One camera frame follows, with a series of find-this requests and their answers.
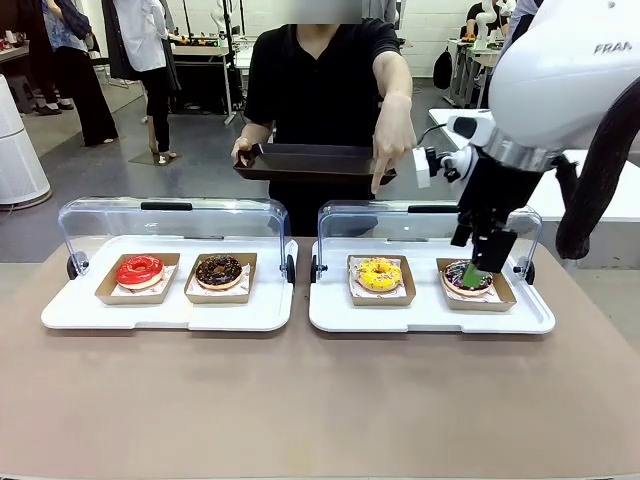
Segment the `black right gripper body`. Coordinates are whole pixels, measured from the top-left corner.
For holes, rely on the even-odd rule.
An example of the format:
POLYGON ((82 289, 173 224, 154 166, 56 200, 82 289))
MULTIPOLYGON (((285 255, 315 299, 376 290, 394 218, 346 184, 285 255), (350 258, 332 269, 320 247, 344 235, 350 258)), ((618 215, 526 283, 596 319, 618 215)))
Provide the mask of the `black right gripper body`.
POLYGON ((527 205, 542 176, 507 166, 478 150, 458 200, 458 223, 473 231, 505 227, 509 215, 527 205))

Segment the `person's left hand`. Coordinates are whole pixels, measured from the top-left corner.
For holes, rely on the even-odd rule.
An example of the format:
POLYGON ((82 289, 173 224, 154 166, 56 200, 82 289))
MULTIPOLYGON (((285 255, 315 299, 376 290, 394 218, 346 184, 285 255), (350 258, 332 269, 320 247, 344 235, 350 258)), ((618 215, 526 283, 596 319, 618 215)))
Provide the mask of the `person's left hand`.
POLYGON ((373 194, 378 192, 384 174, 394 169, 416 146, 411 109, 412 100, 403 93, 389 93, 384 97, 373 136, 373 194))

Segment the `person's right hand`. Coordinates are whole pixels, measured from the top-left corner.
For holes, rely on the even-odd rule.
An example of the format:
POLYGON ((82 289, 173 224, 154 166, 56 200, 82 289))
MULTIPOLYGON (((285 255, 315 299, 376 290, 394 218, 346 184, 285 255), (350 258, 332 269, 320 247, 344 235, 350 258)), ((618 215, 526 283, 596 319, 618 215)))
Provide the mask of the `person's right hand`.
POLYGON ((242 167, 247 167, 252 146, 253 141, 251 139, 244 136, 237 138, 231 151, 233 164, 240 164, 242 167))

